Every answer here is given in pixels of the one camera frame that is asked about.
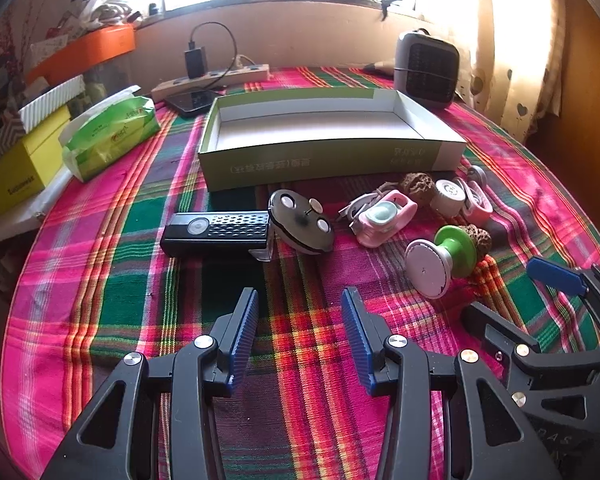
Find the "walnut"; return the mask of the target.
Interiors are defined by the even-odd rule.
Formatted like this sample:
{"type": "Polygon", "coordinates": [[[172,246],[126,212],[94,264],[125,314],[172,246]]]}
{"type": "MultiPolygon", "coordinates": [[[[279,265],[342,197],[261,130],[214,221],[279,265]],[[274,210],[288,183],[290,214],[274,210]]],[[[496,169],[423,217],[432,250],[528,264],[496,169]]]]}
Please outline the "walnut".
{"type": "Polygon", "coordinates": [[[400,191],[418,206],[428,206],[437,194],[434,180],[424,172],[410,172],[399,183],[400,191]]]}
{"type": "Polygon", "coordinates": [[[477,261],[483,260],[492,248],[491,235],[487,230],[478,228],[474,224],[468,224],[464,229],[475,246],[477,261]]]}

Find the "pink white clip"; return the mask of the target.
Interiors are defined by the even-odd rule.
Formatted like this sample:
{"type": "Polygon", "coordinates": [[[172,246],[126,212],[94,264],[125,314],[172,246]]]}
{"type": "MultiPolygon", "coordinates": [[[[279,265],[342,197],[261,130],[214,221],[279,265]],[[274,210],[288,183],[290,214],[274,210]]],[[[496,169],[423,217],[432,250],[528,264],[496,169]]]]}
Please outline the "pink white clip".
{"type": "Polygon", "coordinates": [[[478,166],[470,166],[465,177],[455,178],[454,181],[464,193],[460,211],[465,220],[484,228],[493,214],[493,206],[486,196],[486,173],[478,166]]]}

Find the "green white spool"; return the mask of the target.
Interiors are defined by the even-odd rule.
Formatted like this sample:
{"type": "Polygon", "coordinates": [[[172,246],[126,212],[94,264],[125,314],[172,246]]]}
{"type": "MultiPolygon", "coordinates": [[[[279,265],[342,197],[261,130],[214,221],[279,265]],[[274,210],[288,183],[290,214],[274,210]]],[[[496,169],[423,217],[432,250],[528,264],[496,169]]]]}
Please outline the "green white spool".
{"type": "Polygon", "coordinates": [[[412,240],[404,254],[406,277],[429,299],[444,296],[451,282],[467,278],[476,264],[476,246],[459,226],[442,226],[432,242],[412,240]]]}

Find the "pink clip camera gadget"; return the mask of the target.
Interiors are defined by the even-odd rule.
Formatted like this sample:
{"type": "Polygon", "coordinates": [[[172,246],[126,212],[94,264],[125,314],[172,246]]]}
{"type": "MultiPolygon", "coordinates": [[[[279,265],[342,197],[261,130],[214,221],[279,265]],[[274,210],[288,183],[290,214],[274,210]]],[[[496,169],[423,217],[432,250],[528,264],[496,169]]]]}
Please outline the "pink clip camera gadget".
{"type": "Polygon", "coordinates": [[[414,200],[398,190],[392,190],[362,210],[352,220],[350,229],[362,246],[377,248],[404,229],[414,218],[417,209],[414,200]]]}

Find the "black round disc gadget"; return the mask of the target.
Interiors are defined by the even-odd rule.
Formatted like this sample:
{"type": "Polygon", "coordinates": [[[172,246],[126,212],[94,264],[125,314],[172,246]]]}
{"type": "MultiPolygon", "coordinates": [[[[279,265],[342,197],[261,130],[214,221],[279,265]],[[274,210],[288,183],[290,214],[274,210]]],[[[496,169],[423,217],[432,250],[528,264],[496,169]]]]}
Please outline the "black round disc gadget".
{"type": "Polygon", "coordinates": [[[322,204],[291,190],[277,190],[268,200],[270,225],[297,252],[324,255],[334,248],[334,228],[322,204]]]}

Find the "black rectangular bike light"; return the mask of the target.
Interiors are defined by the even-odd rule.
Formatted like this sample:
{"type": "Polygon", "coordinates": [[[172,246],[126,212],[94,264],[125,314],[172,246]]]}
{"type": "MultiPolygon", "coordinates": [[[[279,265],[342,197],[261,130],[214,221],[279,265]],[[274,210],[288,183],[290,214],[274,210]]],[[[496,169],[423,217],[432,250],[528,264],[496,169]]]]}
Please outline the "black rectangular bike light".
{"type": "Polygon", "coordinates": [[[170,258],[250,254],[270,261],[272,239],[265,210],[177,212],[162,232],[160,247],[170,258]]]}

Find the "wooden cabinet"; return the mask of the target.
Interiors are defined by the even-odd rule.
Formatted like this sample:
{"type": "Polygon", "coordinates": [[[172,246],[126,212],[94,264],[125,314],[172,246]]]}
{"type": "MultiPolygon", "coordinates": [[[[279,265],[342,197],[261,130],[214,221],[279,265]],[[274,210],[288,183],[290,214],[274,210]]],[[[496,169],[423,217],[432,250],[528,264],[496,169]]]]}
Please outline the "wooden cabinet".
{"type": "Polygon", "coordinates": [[[586,0],[565,4],[562,111],[542,118],[527,146],[600,231],[600,19],[586,0]]]}

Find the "heart pattern curtain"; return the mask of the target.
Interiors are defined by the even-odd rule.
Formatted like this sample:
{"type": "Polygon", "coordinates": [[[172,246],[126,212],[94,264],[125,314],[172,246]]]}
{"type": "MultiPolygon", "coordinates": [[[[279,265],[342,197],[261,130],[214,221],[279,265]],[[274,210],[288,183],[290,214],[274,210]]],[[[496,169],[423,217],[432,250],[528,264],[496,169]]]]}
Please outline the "heart pattern curtain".
{"type": "Polygon", "coordinates": [[[526,143],[560,113],[565,0],[468,0],[469,36],[457,44],[465,103],[526,143]]]}

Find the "grey portable heater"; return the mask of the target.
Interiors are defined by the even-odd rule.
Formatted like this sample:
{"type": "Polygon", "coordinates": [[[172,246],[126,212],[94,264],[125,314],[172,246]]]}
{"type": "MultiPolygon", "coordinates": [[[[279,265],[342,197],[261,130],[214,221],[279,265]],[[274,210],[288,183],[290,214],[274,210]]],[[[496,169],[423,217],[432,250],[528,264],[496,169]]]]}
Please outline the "grey portable heater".
{"type": "Polygon", "coordinates": [[[393,88],[422,106],[447,108],[454,100],[460,54],[426,29],[401,32],[396,42],[393,88]]]}

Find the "plaid tablecloth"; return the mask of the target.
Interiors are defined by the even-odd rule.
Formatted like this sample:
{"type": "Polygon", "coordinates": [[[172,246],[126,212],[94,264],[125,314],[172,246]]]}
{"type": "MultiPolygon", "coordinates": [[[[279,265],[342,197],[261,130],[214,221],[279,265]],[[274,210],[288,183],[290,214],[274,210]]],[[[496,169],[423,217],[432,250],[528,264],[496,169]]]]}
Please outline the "plaid tablecloth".
{"type": "Polygon", "coordinates": [[[533,256],[600,264],[600,233],[542,162],[489,119],[456,103],[440,117],[466,142],[460,166],[480,166],[494,207],[490,254],[438,301],[412,289],[406,244],[442,225],[435,212],[384,247],[366,250],[338,226],[334,250],[302,255],[283,243],[248,255],[166,258],[159,240],[177,211],[259,209],[270,189],[210,194],[197,156],[202,119],[159,106],[160,131],[88,183],[72,182],[45,220],[10,307],[1,370],[2,419],[12,459],[38,478],[73,419],[131,352],[161,356],[206,332],[246,287],[260,320],[244,382],[216,402],[231,479],[370,479],[387,415],[356,377],[340,315],[353,285],[366,306],[430,351],[475,341],[458,322],[479,300],[535,336],[545,352],[581,351],[600,332],[580,300],[535,285],[533,256]]]}

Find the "beige tool on table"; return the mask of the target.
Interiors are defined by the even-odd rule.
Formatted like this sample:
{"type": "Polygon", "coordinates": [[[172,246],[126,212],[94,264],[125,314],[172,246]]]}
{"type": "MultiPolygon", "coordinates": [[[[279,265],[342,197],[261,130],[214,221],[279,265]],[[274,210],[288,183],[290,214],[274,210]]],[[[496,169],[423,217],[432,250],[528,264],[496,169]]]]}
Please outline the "beige tool on table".
{"type": "Polygon", "coordinates": [[[394,74],[394,61],[385,60],[366,64],[362,68],[362,71],[366,74],[376,74],[392,77],[394,74]]]}

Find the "yellow box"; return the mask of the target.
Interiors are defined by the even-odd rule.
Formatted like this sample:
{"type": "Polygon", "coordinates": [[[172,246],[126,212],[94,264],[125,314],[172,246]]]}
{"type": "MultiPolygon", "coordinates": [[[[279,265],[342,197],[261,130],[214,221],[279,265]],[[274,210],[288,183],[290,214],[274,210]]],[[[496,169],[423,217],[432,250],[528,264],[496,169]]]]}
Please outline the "yellow box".
{"type": "Polygon", "coordinates": [[[0,216],[43,191],[61,170],[59,136],[69,122],[64,105],[0,158],[0,216]]]}

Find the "green white cardboard box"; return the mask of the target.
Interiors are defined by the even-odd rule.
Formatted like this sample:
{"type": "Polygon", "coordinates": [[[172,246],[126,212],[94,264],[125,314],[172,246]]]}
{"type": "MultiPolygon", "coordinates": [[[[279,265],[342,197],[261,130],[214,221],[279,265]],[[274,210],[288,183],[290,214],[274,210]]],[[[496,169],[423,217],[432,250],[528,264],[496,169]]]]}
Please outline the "green white cardboard box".
{"type": "Polygon", "coordinates": [[[392,89],[300,88],[217,98],[198,157],[209,191],[357,174],[452,171],[465,139],[392,89]]]}

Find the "black window latch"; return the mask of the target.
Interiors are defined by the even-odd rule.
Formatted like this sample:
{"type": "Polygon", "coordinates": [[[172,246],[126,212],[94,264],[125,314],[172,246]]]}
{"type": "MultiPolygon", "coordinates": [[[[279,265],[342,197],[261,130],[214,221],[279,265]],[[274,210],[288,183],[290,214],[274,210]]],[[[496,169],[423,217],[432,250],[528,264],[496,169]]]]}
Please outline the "black window latch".
{"type": "Polygon", "coordinates": [[[400,2],[402,0],[380,0],[380,12],[381,21],[384,22],[388,18],[389,8],[393,3],[400,2]]]}

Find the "green tissue pack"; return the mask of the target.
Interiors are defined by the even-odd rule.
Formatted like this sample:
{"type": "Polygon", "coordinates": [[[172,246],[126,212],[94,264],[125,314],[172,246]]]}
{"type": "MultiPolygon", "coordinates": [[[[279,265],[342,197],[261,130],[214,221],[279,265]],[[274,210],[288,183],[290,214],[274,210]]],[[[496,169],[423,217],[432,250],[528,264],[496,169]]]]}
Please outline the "green tissue pack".
{"type": "Polygon", "coordinates": [[[65,166],[80,182],[94,178],[160,130],[155,103],[137,84],[90,107],[59,136],[65,166]]]}

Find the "striped white box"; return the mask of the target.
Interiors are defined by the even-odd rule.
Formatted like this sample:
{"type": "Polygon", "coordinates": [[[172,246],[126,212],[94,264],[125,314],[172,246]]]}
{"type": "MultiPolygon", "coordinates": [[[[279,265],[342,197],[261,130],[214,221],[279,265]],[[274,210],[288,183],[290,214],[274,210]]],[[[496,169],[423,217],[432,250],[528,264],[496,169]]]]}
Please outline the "striped white box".
{"type": "Polygon", "coordinates": [[[47,90],[20,110],[6,108],[0,129],[0,158],[45,119],[85,90],[82,75],[47,90]]]}

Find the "black smartphone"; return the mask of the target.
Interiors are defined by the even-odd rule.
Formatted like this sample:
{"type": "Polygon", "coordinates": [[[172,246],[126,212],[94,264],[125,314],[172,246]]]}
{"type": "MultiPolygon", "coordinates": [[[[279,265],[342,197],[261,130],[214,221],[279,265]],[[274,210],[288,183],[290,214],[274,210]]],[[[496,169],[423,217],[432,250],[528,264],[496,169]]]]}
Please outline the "black smartphone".
{"type": "Polygon", "coordinates": [[[219,96],[221,93],[212,90],[187,91],[168,96],[166,105],[181,118],[195,118],[207,114],[219,96]]]}

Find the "white power strip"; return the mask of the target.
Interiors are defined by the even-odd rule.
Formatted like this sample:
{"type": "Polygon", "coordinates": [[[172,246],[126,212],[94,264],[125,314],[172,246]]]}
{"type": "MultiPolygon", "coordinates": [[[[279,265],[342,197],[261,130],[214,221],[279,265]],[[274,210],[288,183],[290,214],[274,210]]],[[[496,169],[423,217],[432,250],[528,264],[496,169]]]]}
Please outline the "white power strip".
{"type": "Polygon", "coordinates": [[[226,74],[223,74],[223,72],[212,72],[195,79],[181,77],[163,81],[151,90],[150,95],[151,99],[159,102],[165,100],[168,96],[174,96],[174,94],[183,92],[234,86],[235,84],[248,84],[248,82],[267,81],[270,75],[270,66],[268,64],[249,65],[243,68],[234,68],[234,70],[230,70],[226,74]]]}

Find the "white plug in strip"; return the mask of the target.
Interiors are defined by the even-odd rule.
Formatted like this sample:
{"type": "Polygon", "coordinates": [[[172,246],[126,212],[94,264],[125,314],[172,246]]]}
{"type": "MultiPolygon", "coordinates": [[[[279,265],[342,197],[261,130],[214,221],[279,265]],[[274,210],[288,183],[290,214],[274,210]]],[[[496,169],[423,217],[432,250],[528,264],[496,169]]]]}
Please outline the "white plug in strip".
{"type": "Polygon", "coordinates": [[[252,70],[253,68],[257,68],[258,64],[254,62],[249,56],[238,53],[238,55],[236,56],[234,67],[236,68],[236,70],[252,70]]]}

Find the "black charger plug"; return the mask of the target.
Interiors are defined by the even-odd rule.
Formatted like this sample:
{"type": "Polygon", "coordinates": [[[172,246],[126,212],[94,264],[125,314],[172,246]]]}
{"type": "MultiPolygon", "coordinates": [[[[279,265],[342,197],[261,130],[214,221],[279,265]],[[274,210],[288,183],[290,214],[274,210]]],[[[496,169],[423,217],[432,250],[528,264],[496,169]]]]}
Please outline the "black charger plug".
{"type": "Polygon", "coordinates": [[[185,67],[189,79],[197,79],[208,73],[206,49],[190,47],[184,52],[185,67]]]}

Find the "orange box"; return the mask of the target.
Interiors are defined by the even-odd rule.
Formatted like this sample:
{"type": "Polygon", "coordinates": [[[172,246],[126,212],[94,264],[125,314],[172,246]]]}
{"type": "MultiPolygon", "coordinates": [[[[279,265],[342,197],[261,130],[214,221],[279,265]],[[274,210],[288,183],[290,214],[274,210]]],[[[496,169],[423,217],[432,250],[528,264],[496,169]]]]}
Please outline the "orange box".
{"type": "Polygon", "coordinates": [[[134,34],[131,24],[89,32],[31,68],[24,81],[28,86],[38,78],[44,78],[51,86],[62,84],[100,63],[132,52],[135,49],[134,34]]]}

